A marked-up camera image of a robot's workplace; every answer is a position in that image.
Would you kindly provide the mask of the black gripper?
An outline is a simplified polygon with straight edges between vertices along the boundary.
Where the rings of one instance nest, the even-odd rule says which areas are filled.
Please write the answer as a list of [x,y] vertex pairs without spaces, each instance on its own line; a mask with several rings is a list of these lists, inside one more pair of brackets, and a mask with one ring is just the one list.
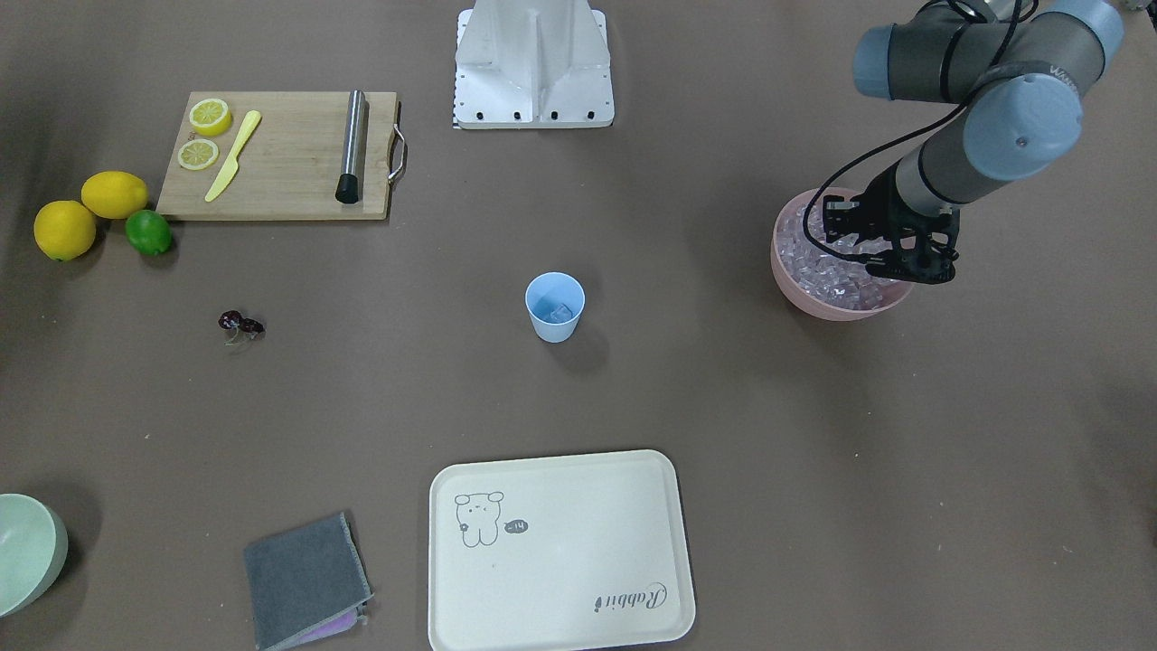
[[884,241],[885,249],[874,254],[830,254],[863,265],[874,278],[906,283],[942,284],[955,280],[959,234],[959,210],[938,210],[931,217],[905,204],[893,176],[870,182],[863,193],[842,199],[821,194],[823,246],[854,235],[856,243]]

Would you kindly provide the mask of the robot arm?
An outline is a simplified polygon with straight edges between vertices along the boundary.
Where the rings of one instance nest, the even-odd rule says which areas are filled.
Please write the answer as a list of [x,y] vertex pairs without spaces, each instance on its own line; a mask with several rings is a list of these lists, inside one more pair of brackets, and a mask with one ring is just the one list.
[[951,104],[918,130],[922,145],[842,199],[815,190],[823,234],[880,241],[848,254],[869,275],[908,283],[955,279],[960,210],[1054,164],[1077,143],[1082,99],[1123,45],[1123,17],[1104,1],[928,1],[905,24],[876,25],[852,61],[869,98]]

